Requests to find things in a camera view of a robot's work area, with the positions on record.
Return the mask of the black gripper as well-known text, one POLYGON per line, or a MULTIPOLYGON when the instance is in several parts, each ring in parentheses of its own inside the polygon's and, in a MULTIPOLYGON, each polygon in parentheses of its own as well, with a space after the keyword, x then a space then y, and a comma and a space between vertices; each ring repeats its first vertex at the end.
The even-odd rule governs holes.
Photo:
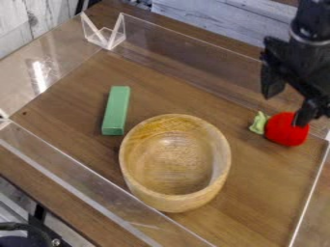
POLYGON ((281 94, 286 85, 305 97, 293 125, 305 127, 314 118, 330 118, 330 44, 316 46, 266 36, 261 61, 265 99, 281 94))

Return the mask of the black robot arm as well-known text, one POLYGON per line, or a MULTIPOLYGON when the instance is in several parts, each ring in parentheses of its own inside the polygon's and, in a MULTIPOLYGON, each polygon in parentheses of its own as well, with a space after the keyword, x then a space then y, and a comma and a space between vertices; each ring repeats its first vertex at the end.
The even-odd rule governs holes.
POLYGON ((292 124, 330 118, 330 0, 300 0, 289 41, 265 37, 261 92, 269 99, 290 85, 304 96, 292 124))

